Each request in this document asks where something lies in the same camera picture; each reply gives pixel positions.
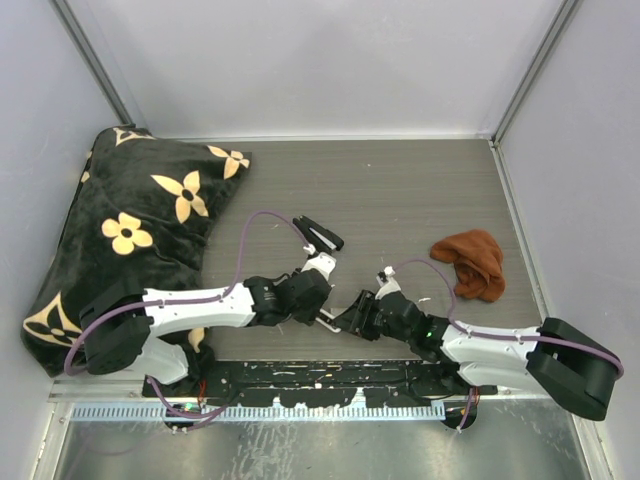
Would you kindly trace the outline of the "black stapler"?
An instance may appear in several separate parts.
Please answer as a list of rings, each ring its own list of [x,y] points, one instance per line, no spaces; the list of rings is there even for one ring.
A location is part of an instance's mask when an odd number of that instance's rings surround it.
[[[307,216],[295,217],[293,225],[318,252],[332,254],[344,247],[345,242],[340,236]]]

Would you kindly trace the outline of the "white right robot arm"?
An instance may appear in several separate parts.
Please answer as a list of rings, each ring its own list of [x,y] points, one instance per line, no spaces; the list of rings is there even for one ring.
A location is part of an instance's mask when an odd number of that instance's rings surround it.
[[[334,318],[340,331],[406,344],[438,366],[440,385],[452,394],[482,387],[536,392],[581,418],[605,419],[621,361],[569,323],[548,317],[534,327],[480,327],[423,312],[404,295],[392,267],[377,281],[377,291],[362,291]]]

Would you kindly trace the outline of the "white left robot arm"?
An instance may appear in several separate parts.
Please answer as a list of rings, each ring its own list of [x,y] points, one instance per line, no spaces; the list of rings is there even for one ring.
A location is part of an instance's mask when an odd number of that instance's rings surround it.
[[[336,260],[316,253],[283,280],[251,277],[232,287],[167,291],[136,281],[116,285],[81,314],[85,368],[91,375],[130,371],[151,376],[178,396],[194,393],[200,372],[187,348],[164,338],[199,328],[311,324],[332,290]]]

